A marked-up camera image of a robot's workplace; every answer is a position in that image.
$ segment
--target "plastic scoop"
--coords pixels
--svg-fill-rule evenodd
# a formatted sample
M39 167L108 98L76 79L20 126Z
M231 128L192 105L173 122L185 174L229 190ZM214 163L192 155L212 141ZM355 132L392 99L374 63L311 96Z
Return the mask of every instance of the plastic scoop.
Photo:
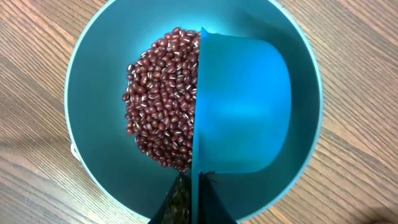
M289 73L263 40L210 34L202 28L192 164L192 220L201 172L247 173L268 166L290 119Z

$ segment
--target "bowl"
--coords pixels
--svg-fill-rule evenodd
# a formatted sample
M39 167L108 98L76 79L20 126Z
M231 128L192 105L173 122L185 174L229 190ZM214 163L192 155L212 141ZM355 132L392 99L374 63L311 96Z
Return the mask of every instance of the bowl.
M292 111L282 149L263 170L216 174L214 188L241 222L270 207L297 181L320 133L322 83L314 53L292 16L267 0L110 0L89 21L65 80L72 145L95 184L122 207L151 218L178 175L142 154L126 134L126 67L174 27L265 40L290 75Z

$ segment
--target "wooden table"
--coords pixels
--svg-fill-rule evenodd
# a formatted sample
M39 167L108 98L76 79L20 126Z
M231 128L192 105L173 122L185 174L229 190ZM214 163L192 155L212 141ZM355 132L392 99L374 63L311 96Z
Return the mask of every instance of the wooden table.
M143 223L69 151L63 84L105 0L0 0L0 223ZM323 76L317 150L245 223L398 223L398 0L289 0Z

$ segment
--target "pile of beans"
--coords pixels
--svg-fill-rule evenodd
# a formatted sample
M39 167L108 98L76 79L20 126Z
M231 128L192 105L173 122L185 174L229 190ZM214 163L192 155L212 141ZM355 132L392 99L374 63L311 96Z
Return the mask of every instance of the pile of beans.
M127 67L127 134L162 167L192 165L200 32L179 27Z

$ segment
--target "bowl handle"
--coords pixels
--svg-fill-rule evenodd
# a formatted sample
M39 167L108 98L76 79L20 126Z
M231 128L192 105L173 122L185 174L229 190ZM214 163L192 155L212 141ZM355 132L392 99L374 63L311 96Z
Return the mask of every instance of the bowl handle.
M77 154L75 146L73 144L70 144L70 151L72 152L72 155L80 162L79 155Z

